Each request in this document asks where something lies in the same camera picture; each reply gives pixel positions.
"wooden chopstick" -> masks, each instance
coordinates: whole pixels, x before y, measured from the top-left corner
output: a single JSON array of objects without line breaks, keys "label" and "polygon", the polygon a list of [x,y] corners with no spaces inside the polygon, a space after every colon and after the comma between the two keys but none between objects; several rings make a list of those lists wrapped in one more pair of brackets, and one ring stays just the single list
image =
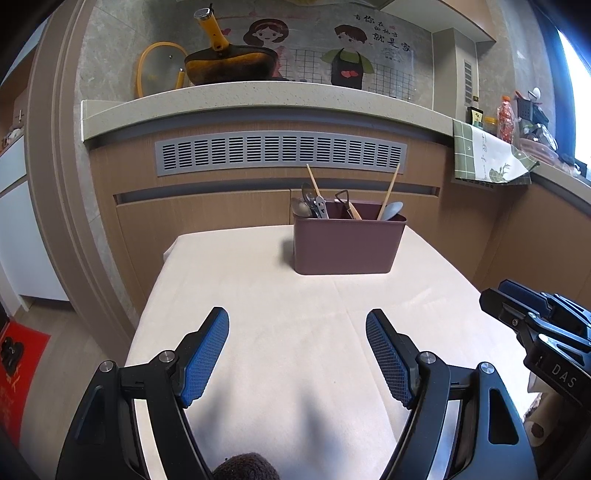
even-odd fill
[{"label": "wooden chopstick", "polygon": [[318,185],[316,184],[316,179],[314,178],[314,175],[312,175],[312,169],[310,168],[310,166],[308,164],[306,164],[306,168],[308,169],[308,173],[310,174],[310,180],[312,180],[312,185],[314,185],[314,190],[316,191],[316,196],[320,197],[320,190],[318,189]]},{"label": "wooden chopstick", "polygon": [[384,210],[386,209],[386,205],[388,204],[388,199],[390,198],[390,194],[392,193],[392,189],[394,188],[394,182],[396,181],[396,176],[398,175],[398,169],[400,168],[400,163],[396,166],[396,170],[394,171],[394,177],[392,177],[392,181],[390,182],[390,186],[388,187],[388,191],[386,192],[386,198],[382,204],[382,207],[379,210],[378,220],[382,219],[382,215],[384,214]]}]

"kitchen counter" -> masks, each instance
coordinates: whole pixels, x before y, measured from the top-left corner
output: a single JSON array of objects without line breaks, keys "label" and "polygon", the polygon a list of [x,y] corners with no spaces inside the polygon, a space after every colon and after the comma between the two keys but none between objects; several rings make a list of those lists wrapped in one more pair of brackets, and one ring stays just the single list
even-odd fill
[{"label": "kitchen counter", "polygon": [[[257,107],[356,113],[453,138],[450,117],[396,98],[317,83],[235,82],[172,90],[132,102],[84,100],[82,139],[190,113]],[[544,163],[533,172],[534,181],[546,180],[546,186],[558,187],[554,193],[571,193],[591,208],[591,187],[584,182]]]}]

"cartoon girl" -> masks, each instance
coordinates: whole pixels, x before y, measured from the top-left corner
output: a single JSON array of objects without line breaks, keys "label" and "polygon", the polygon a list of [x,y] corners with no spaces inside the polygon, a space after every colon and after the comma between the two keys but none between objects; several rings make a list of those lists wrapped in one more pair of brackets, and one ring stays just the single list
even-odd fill
[{"label": "cartoon girl", "polygon": [[275,72],[273,73],[273,79],[275,80],[285,80],[281,73],[279,73],[281,60],[287,62],[287,65],[293,74],[295,76],[297,75],[296,63],[289,48],[285,48],[283,45],[279,47],[275,45],[283,42],[289,34],[290,29],[285,22],[277,20],[276,18],[263,18],[262,20],[254,22],[248,32],[244,35],[244,42],[247,45],[253,47],[266,47],[275,50],[279,57],[279,61],[275,66]]}]

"cartoon boy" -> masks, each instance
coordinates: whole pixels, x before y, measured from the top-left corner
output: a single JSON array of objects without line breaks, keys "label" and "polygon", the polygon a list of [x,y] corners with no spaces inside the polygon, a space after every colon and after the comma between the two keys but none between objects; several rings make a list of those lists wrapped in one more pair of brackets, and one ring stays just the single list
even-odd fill
[{"label": "cartoon boy", "polygon": [[367,41],[363,30],[352,25],[339,25],[335,33],[343,48],[324,54],[322,61],[330,63],[330,82],[339,87],[361,90],[363,74],[372,74],[374,68],[358,49]]}]

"door frame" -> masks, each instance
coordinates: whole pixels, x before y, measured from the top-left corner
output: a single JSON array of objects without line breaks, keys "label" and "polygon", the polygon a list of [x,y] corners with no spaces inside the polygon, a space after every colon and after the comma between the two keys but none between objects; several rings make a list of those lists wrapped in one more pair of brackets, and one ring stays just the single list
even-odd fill
[{"label": "door frame", "polygon": [[25,157],[33,210],[56,274],[97,344],[123,365],[135,328],[86,216],[74,150],[74,84],[96,0],[66,0],[43,32],[31,76]]}]

